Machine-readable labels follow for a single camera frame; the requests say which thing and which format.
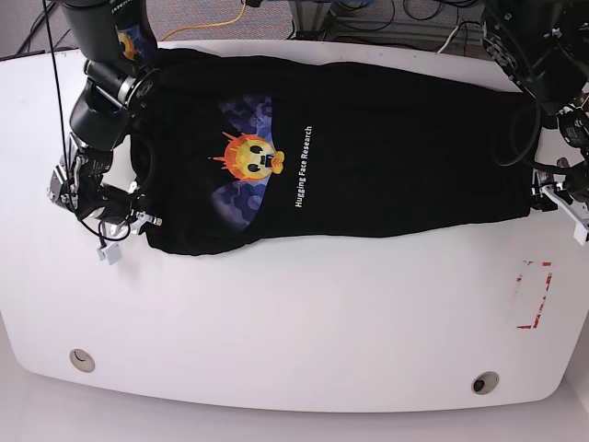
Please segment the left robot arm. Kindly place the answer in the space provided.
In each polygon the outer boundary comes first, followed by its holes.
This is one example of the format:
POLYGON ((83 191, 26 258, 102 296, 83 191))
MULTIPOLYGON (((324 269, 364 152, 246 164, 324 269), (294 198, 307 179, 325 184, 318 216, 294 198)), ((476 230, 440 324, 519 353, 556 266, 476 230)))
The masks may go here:
POLYGON ((509 80, 533 102, 529 140, 521 145, 510 124, 512 158, 491 154, 504 168, 524 164, 534 171, 533 204, 542 211, 559 204, 588 203, 588 4, 585 1, 487 1, 481 16, 482 46, 509 80), (583 160, 570 165, 539 163, 534 144, 542 120, 554 123, 583 160))

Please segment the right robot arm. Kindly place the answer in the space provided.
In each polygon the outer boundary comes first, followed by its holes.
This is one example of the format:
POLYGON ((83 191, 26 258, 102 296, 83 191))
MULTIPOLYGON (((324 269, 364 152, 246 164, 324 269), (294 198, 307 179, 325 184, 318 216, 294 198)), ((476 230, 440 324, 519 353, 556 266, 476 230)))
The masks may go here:
POLYGON ((157 218, 138 209, 138 189, 106 185, 113 151, 133 132, 156 79, 157 40, 144 1, 62 1, 70 30, 86 57, 85 87, 70 119, 62 121, 62 150, 48 196, 84 225, 102 254, 157 218))

